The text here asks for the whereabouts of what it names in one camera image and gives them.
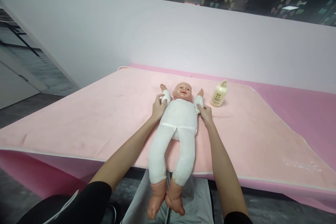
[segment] hand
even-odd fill
[[[155,121],[160,120],[167,106],[167,100],[164,100],[161,104],[160,97],[162,96],[164,96],[164,94],[158,94],[156,96],[155,102],[153,103],[153,112],[151,118]]]
[[[203,89],[201,89],[201,91],[199,91],[197,95],[199,95],[199,96],[202,96],[202,97],[203,97],[203,95],[204,95],[204,91],[203,91]]]
[[[161,91],[162,91],[162,92],[163,92],[164,90],[167,90],[166,85],[163,85],[163,84],[160,85],[160,88],[161,88]]]
[[[200,105],[197,105],[199,111],[201,112],[201,116],[205,122],[205,125],[209,125],[209,123],[213,122],[212,120],[212,110],[209,106],[203,105],[204,108],[202,108]]]

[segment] black sleeve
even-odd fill
[[[231,212],[225,216],[224,224],[252,224],[252,221],[244,213]]]
[[[97,181],[88,184],[52,224],[100,224],[111,194],[112,189],[105,182]]]

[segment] pink table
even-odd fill
[[[130,67],[215,81],[223,79],[137,64],[131,64]],[[232,79],[229,81],[253,87],[274,112],[302,135],[324,162],[336,170],[333,153],[336,149],[336,128],[333,125],[336,121],[335,94]],[[83,188],[101,165],[101,162],[90,160],[0,151],[2,169],[42,198],[55,193],[72,194],[74,188]],[[302,204],[336,213],[336,203],[329,200],[327,194],[323,195],[318,191],[310,191],[310,195],[315,197],[311,199],[306,198],[304,190],[297,187],[244,179],[239,181],[244,187],[283,193]]]

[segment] doll head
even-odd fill
[[[191,86],[186,82],[179,83],[173,91],[174,99],[191,101]]]

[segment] pink blanket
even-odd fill
[[[181,81],[191,84],[194,95],[203,88],[205,104],[209,104],[218,84],[123,68],[1,129],[0,149],[105,161],[150,116],[153,99],[160,92],[159,84],[172,90]],[[335,200],[336,173],[305,140],[250,87],[230,83],[228,89],[226,102],[222,107],[213,107],[213,116],[238,176],[312,188],[325,192],[325,200]],[[153,137],[134,166],[147,168]],[[172,141],[166,152],[169,170],[174,169],[178,155],[179,143]],[[199,119],[194,174],[211,173],[208,135]]]

